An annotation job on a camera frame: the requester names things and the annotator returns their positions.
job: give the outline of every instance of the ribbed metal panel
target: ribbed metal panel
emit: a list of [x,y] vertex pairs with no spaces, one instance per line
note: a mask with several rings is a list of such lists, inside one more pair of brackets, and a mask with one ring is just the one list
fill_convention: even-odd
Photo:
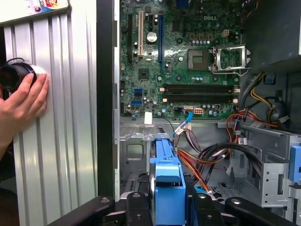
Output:
[[22,226],[51,223],[96,196],[96,0],[5,28],[7,59],[51,75],[46,114],[14,139]]

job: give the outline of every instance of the screw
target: screw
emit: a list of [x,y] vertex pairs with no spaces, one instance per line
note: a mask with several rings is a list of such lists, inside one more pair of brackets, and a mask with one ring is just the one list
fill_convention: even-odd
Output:
[[140,195],[139,195],[138,193],[135,193],[135,194],[133,195],[133,197],[134,197],[134,198],[139,198]]
[[204,195],[204,194],[198,194],[198,196],[199,196],[201,199],[205,199],[205,198],[206,198],[206,195]]
[[107,203],[107,202],[109,202],[110,200],[108,200],[107,198],[103,198],[100,202],[102,202],[102,203]]
[[233,202],[235,205],[241,204],[240,200],[238,199],[231,199],[231,202]]

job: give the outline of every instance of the green motherboard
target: green motherboard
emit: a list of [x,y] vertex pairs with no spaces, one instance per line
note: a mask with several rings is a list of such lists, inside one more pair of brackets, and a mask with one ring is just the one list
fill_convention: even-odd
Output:
[[[120,111],[122,116],[227,118],[233,113],[237,74],[215,73],[212,47],[241,43],[237,0],[121,2]],[[221,65],[239,65],[239,51],[224,51]]]

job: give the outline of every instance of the white pci slot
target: white pci slot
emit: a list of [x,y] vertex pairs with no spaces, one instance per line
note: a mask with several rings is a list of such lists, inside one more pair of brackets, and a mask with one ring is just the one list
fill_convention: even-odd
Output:
[[144,11],[138,13],[138,56],[143,55]]

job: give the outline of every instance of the hand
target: hand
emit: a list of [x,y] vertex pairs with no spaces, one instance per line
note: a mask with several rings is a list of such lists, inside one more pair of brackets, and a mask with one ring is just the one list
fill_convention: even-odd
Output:
[[26,129],[46,110],[49,79],[38,76],[32,84],[33,74],[25,76],[18,90],[7,100],[2,99],[0,87],[0,147],[8,146],[14,136]]

